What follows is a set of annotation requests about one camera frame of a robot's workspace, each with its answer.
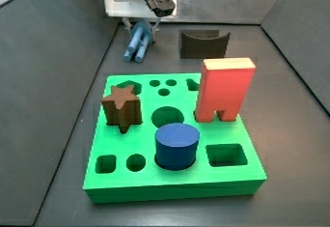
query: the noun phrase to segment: oval hole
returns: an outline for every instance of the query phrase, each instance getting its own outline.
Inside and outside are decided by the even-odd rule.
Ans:
[[[128,157],[127,167],[132,172],[140,171],[145,166],[145,158],[140,154],[133,154]]]

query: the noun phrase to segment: hole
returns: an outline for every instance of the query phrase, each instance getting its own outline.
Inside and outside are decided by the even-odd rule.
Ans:
[[[168,96],[170,95],[170,90],[168,89],[160,89],[159,90],[159,95],[163,96],[163,97]]]
[[[151,121],[159,128],[170,123],[183,123],[184,116],[178,108],[167,106],[155,110],[151,116]]]
[[[145,166],[145,158],[140,154],[133,154],[128,157],[127,167],[132,172],[140,171]]]
[[[116,169],[116,156],[99,156],[95,166],[95,172],[97,174],[112,173]]]
[[[206,152],[212,167],[247,164],[240,144],[207,145]]]
[[[175,86],[176,85],[176,81],[170,79],[167,82],[166,82],[166,85],[167,86]]]
[[[149,85],[153,87],[158,87],[158,86],[160,86],[160,81],[159,80],[151,80]]]
[[[187,86],[191,92],[196,92],[199,90],[200,84],[196,83],[194,79],[187,79]]]
[[[136,95],[139,95],[141,93],[141,84],[129,80],[129,81],[125,81],[125,82],[117,84],[117,87],[125,88],[128,85],[133,85],[133,93]]]

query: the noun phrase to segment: gray table surface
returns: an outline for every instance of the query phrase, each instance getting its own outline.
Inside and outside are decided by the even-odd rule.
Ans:
[[[330,119],[258,26],[163,24],[143,64],[124,63],[119,26],[97,72],[36,226],[330,225]],[[256,73],[240,110],[268,180],[254,196],[93,205],[81,189],[99,100],[109,74],[200,71],[180,60],[179,30],[231,32],[227,57],[250,57]]]

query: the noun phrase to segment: arch-shaped block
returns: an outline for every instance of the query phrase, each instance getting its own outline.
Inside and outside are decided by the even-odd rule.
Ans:
[[[231,33],[219,36],[219,30],[182,30],[180,58],[224,58]]]

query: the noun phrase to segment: wooden block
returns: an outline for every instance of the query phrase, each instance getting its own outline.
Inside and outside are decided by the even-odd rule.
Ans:
[[[216,111],[223,122],[232,122],[255,71],[248,58],[203,60],[202,83],[195,110],[199,123],[208,123]]]
[[[101,99],[107,125],[119,126],[120,133],[127,133],[129,125],[141,124],[139,97],[132,92],[133,85],[111,86],[111,95]]]

